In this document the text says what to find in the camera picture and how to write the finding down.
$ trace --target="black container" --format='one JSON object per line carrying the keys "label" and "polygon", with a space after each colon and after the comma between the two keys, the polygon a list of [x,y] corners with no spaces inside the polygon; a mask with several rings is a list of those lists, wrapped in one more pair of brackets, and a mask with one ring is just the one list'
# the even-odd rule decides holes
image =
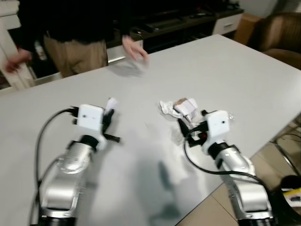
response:
{"label": "black container", "polygon": [[300,188],[301,177],[287,176],[282,179],[281,184],[275,189],[271,197],[271,205],[280,226],[301,226],[301,215],[299,215],[285,200],[282,188]]}

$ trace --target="black wire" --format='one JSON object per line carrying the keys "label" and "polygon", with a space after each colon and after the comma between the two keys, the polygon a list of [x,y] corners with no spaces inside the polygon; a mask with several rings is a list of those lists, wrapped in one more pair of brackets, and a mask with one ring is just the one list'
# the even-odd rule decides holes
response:
{"label": "black wire", "polygon": [[207,170],[207,169],[204,169],[204,168],[202,168],[202,167],[196,165],[196,164],[189,158],[189,156],[188,156],[188,154],[187,154],[187,151],[186,151],[186,142],[188,141],[188,139],[189,139],[191,133],[193,133],[193,132],[195,132],[195,131],[197,131],[197,129],[191,129],[191,130],[188,132],[187,136],[185,137],[184,145],[183,145],[183,147],[184,147],[184,152],[185,152],[185,155],[186,155],[186,158],[188,159],[188,161],[189,161],[192,165],[194,165],[194,166],[195,166],[196,168],[198,168],[199,170],[201,170],[201,171],[203,171],[203,172],[205,172],[205,173],[209,173],[209,174],[214,174],[214,175],[231,175],[231,174],[236,174],[236,175],[242,175],[242,176],[246,176],[246,177],[252,178],[252,179],[256,180],[260,185],[262,185],[262,186],[265,188],[268,197],[271,197],[271,192],[270,192],[270,190],[267,188],[267,186],[264,184],[264,182],[263,182],[261,179],[259,179],[258,177],[253,176],[253,175],[251,175],[251,174],[249,174],[249,173],[244,173],[244,172],[239,172],[239,171],[231,171],[231,170],[230,170],[230,171],[211,171],[211,170]]}
{"label": "black wire", "polygon": [[58,111],[57,113],[55,113],[54,115],[52,115],[47,121],[46,123],[43,125],[42,129],[39,132],[38,135],[38,139],[36,142],[36,146],[35,146],[35,169],[34,169],[34,175],[35,175],[35,184],[36,184],[36,189],[37,189],[37,203],[39,205],[39,214],[40,214],[40,207],[41,207],[41,202],[40,202],[40,176],[39,176],[39,168],[40,168],[40,144],[41,144],[41,140],[43,138],[45,129],[47,128],[47,126],[50,124],[50,122],[56,118],[57,116],[59,116],[60,114],[64,113],[64,112],[71,112],[72,109],[63,109]]}
{"label": "black wire", "polygon": [[[56,162],[60,159],[61,156],[59,156],[58,158],[52,160],[52,162],[47,166],[43,176],[41,177],[41,179],[39,180],[40,182],[40,186],[42,185],[44,179],[46,178],[46,176],[48,175],[48,173],[50,172],[51,168],[54,166],[54,164],[56,164]],[[38,204],[38,192],[36,192],[36,195],[34,196],[34,199],[32,200],[32,206],[30,209],[30,216],[29,216],[29,222],[28,225],[30,226],[32,224],[32,220],[33,220],[33,210],[35,208],[35,206]]]}
{"label": "black wire", "polygon": [[290,133],[290,134],[286,134],[286,135],[290,135],[290,136],[296,136],[296,137],[299,137],[299,138],[301,139],[301,137],[300,137],[299,135],[296,135],[296,134],[292,134],[292,133]]}

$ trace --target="brown chair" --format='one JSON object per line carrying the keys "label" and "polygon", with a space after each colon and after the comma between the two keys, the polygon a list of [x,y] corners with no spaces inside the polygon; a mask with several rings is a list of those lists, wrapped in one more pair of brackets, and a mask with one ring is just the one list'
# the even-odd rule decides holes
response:
{"label": "brown chair", "polygon": [[301,13],[281,13],[261,20],[248,46],[301,70]]}

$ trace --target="floor tile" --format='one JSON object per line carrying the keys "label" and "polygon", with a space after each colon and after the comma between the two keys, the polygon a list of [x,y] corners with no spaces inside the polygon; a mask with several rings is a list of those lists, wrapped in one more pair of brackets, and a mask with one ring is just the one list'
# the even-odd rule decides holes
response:
{"label": "floor tile", "polygon": [[228,189],[225,184],[222,184],[218,189],[216,189],[212,193],[212,196],[234,219],[236,219],[231,201],[229,199]]}
{"label": "floor tile", "polygon": [[277,143],[284,149],[295,167],[301,171],[301,139],[293,135],[284,135]]}
{"label": "floor tile", "polygon": [[282,175],[294,175],[294,171],[287,164],[282,154],[278,151],[274,144],[268,143],[260,150],[260,152],[258,152],[258,156]]}
{"label": "floor tile", "polygon": [[297,127],[297,124],[295,124],[294,122],[291,122],[287,127],[285,127],[278,135],[277,137],[281,137],[284,134],[287,133],[291,133],[292,129],[294,129],[294,131],[299,132],[300,131],[300,127]]}
{"label": "floor tile", "polygon": [[238,224],[212,196],[209,196],[177,226],[238,226]]}
{"label": "floor tile", "polygon": [[262,179],[269,189],[274,189],[280,184],[284,177],[281,173],[274,170],[258,154],[253,156],[251,160],[255,166],[256,176]]}

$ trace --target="white wall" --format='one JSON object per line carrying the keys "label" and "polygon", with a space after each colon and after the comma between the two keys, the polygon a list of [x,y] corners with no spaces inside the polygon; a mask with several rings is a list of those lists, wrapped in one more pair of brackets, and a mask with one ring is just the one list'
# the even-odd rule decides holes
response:
{"label": "white wall", "polygon": [[300,1],[300,3],[299,3],[299,6],[298,6],[298,8],[297,8],[296,12],[299,12],[299,13],[301,13],[301,1]]}
{"label": "white wall", "polygon": [[240,0],[240,6],[246,13],[267,17],[271,14],[277,0]]}

